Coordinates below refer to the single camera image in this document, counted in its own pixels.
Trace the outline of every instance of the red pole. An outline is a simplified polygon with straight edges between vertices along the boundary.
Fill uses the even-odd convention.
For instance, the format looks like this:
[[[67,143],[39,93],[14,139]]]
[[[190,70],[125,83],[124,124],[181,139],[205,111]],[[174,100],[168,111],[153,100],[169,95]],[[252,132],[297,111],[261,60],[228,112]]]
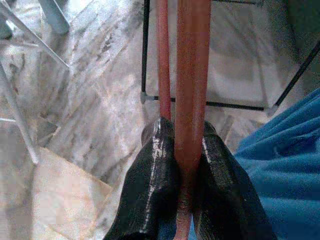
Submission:
[[[192,195],[204,134],[210,0],[178,0],[174,154],[181,176],[175,240],[189,235]]]
[[[171,119],[168,0],[156,0],[156,38],[160,116]]]

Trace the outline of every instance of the blue fabric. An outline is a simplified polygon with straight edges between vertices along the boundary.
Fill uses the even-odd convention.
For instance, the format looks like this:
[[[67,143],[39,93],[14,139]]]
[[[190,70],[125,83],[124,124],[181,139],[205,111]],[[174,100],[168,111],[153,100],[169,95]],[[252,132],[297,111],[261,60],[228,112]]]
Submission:
[[[320,240],[320,89],[245,138],[235,158],[279,239]]]

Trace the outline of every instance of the marble floor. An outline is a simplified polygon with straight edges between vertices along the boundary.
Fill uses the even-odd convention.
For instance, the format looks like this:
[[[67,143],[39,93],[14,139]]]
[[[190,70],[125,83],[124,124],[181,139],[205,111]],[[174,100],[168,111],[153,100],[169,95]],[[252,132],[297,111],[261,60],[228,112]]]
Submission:
[[[124,176],[141,148],[141,132],[145,125],[159,115],[156,101],[147,101],[144,105],[140,103],[143,0],[56,1],[70,23],[69,33],[66,35],[57,35],[52,31],[37,0],[10,0],[8,3],[15,14],[70,65],[70,71],[62,69],[46,53],[34,48],[0,45],[0,61],[37,145],[112,187],[103,203],[103,210],[95,216],[90,236],[82,236],[83,239],[99,240],[112,224]],[[169,1],[169,4],[170,74],[174,95],[177,2]],[[263,41],[268,40],[265,36],[271,38],[272,35],[269,34],[269,29],[255,27],[254,21],[259,20],[255,11],[252,6],[237,8],[224,3],[213,3],[212,15],[215,19],[225,21],[223,14],[218,14],[222,12],[230,17],[228,24],[234,26],[228,38],[240,38],[244,43],[237,48],[234,42],[221,46],[214,40],[211,41],[208,77],[208,97],[211,100],[219,98],[230,103],[237,101],[270,106],[278,94],[277,91],[269,94],[270,89],[285,86],[297,67],[290,40],[286,45],[288,47],[281,49],[278,55],[275,50],[278,45],[271,47],[270,44],[263,44]],[[147,71],[147,91],[150,94],[158,91],[155,23],[155,1],[152,0]],[[22,31],[12,27],[11,41],[30,43]],[[286,35],[282,41],[290,39],[287,30],[283,32]],[[212,38],[214,35],[222,38],[223,31],[212,24],[211,35]],[[274,37],[270,40],[272,44],[281,44],[276,39]],[[285,64],[275,70],[280,59]],[[248,65],[252,68],[244,71]],[[284,77],[275,85],[267,84],[264,89],[261,88],[263,84],[256,87],[261,79],[265,79],[253,77],[260,71],[256,69],[257,66],[261,67],[261,76],[272,73],[273,77],[276,74],[283,74]],[[249,79],[244,87],[242,79]],[[240,88],[231,88],[233,81]],[[257,91],[252,93],[247,86],[252,86]],[[294,97],[289,97],[284,108],[302,98],[302,93],[303,90],[296,86],[291,93]],[[0,118],[13,118],[2,94]],[[264,112],[206,107],[205,119],[215,126],[222,140],[234,153],[239,141],[269,118]],[[47,168],[31,164],[15,124],[0,121],[0,132],[0,178],[3,183],[0,185],[0,219],[5,221],[5,224],[0,222],[3,228],[0,232],[5,232],[4,239],[39,239],[39,232],[35,231],[31,221],[37,216],[34,208],[55,204],[51,200],[41,202],[41,198],[45,201],[50,198],[49,195],[41,192],[39,196],[34,192],[39,182],[37,179]],[[52,179],[48,179],[48,182],[48,185],[53,184]],[[68,217],[71,221],[74,216],[69,214]],[[50,222],[50,231],[41,227],[37,229],[48,233],[42,239],[64,239],[57,229],[64,226],[67,228],[68,224],[61,221],[59,228],[53,228]],[[79,235],[69,234],[66,239],[80,238]]]

